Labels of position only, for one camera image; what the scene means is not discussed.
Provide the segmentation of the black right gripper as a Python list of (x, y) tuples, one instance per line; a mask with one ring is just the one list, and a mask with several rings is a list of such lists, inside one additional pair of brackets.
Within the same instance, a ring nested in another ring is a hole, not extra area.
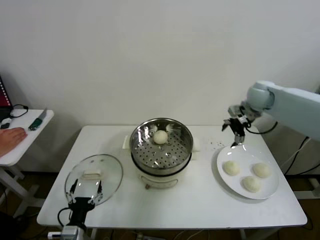
[(248, 127), (251, 124), (249, 119), (246, 116), (241, 117), (230, 117), (229, 119), (225, 119), (223, 121), (222, 129), (227, 129), (227, 127), (230, 127), (234, 136), (234, 142), (232, 143), (231, 147), (236, 147), (238, 145), (242, 145), (245, 141), (245, 128)]

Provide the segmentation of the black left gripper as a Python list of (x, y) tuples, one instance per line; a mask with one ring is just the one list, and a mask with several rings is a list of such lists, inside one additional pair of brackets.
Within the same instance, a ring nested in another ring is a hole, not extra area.
[(102, 181), (97, 181), (96, 190), (90, 197), (75, 197), (74, 193), (78, 185), (78, 179), (71, 185), (69, 191), (66, 193), (68, 207), (72, 211), (69, 226), (84, 226), (87, 213), (95, 208), (95, 204), (99, 204), (103, 198)]

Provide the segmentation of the person's bare hand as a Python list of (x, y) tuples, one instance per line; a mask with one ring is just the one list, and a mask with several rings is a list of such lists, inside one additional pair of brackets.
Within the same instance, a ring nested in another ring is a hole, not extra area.
[(0, 130), (0, 156), (3, 157), (17, 147), (27, 137), (21, 127)]

